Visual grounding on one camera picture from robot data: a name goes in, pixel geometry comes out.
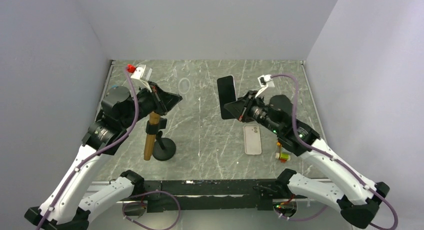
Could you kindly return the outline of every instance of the white backdrop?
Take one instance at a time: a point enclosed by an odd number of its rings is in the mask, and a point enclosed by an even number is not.
[[[78,0],[111,59],[305,60],[337,0]]]
[[[424,0],[338,0],[306,61],[331,147],[423,229]],[[391,226],[383,206],[377,223]]]
[[[59,184],[93,122],[109,61],[76,0],[0,0],[0,223]]]

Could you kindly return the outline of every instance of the gray marble surface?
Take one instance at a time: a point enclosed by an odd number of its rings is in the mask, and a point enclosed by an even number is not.
[[[217,79],[233,75],[236,93],[243,96],[259,88],[257,77],[263,74],[292,73],[299,80],[297,117],[321,134],[305,75],[299,61],[287,60],[131,60],[115,61],[107,87],[126,86],[123,73],[127,64],[145,64],[153,68],[150,80],[164,91],[180,93],[183,101],[172,109],[164,137],[176,146],[175,156],[168,161],[143,160],[145,127],[148,118],[140,120],[115,156],[102,168],[96,180],[117,178],[131,169],[146,180],[216,180],[276,178],[285,168],[309,178],[324,178],[315,167],[292,155],[290,161],[275,159],[276,136],[260,126],[262,154],[245,154],[243,123],[222,120]],[[294,84],[288,78],[275,81],[275,88],[265,92],[265,102],[276,94],[293,99]]]

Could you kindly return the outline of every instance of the red clip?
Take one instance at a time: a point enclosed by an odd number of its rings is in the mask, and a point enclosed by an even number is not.
[[[131,64],[128,64],[126,66],[126,71],[129,72],[130,74],[133,74],[136,71],[136,67]]]

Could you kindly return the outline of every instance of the black round base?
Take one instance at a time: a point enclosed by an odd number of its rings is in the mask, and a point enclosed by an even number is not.
[[[165,145],[165,149],[161,148],[158,141],[154,142],[153,157],[159,161],[170,160],[175,155],[177,146],[174,141],[167,137],[162,137],[162,142]]]

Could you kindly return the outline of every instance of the white bracket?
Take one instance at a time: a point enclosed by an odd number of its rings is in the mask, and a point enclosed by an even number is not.
[[[149,79],[152,74],[152,69],[147,69],[146,65],[140,64],[131,75],[131,79],[138,80],[149,92],[152,92],[152,88],[149,85]]]
[[[274,81],[271,78],[271,75],[262,75],[260,77],[257,78],[259,85],[260,85],[260,89],[257,91],[256,95],[254,96],[255,98],[259,97],[259,95],[261,95],[267,88],[274,88]]]

